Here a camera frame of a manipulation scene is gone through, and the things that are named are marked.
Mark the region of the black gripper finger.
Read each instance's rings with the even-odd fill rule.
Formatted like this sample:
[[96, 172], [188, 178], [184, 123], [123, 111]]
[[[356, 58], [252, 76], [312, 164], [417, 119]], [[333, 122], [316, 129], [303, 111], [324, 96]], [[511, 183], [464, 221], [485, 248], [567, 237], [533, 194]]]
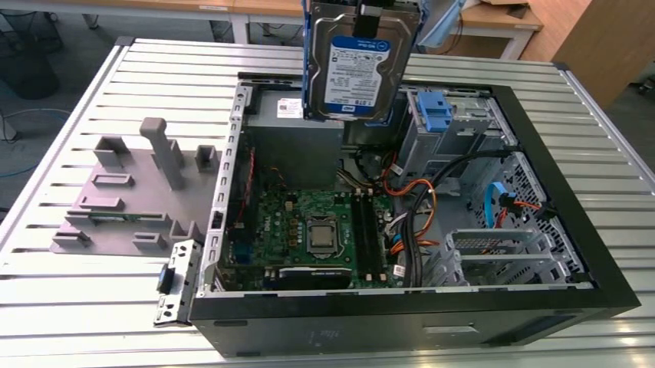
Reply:
[[373, 38], [376, 36], [381, 12], [383, 1], [357, 1], [353, 22], [353, 36], [356, 38]]

